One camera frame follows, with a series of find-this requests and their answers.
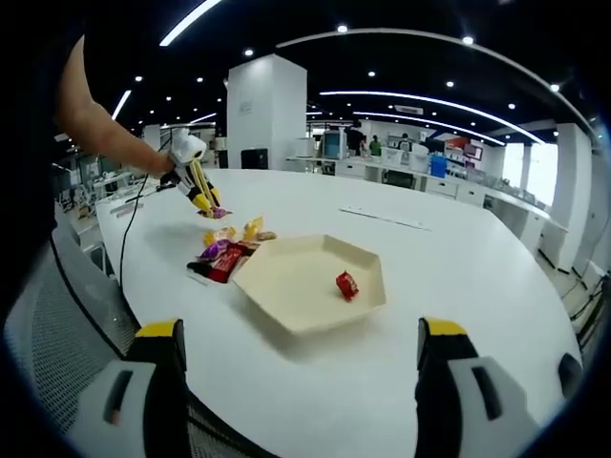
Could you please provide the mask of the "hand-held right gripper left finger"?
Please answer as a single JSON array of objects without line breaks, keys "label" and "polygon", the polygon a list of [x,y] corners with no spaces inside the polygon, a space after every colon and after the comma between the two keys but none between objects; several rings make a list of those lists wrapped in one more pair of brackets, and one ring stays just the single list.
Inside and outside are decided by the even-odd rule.
[{"label": "hand-held right gripper left finger", "polygon": [[187,457],[185,372],[183,320],[141,327],[79,395],[69,443],[81,457]]}]

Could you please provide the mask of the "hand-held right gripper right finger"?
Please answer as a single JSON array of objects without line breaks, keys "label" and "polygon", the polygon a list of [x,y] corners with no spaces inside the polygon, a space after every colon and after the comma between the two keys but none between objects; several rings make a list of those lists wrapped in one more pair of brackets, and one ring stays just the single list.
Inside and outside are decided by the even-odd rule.
[{"label": "hand-held right gripper right finger", "polygon": [[418,323],[417,457],[517,457],[538,433],[526,392],[457,323]]}]

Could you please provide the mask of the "person's left hand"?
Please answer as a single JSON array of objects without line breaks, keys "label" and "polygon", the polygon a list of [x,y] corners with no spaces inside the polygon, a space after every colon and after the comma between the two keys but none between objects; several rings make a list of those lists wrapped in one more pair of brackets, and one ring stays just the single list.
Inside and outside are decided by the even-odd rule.
[{"label": "person's left hand", "polygon": [[176,164],[168,155],[154,150],[150,150],[147,154],[144,171],[147,175],[157,178],[160,182],[163,182],[165,177],[172,174],[175,169]]}]

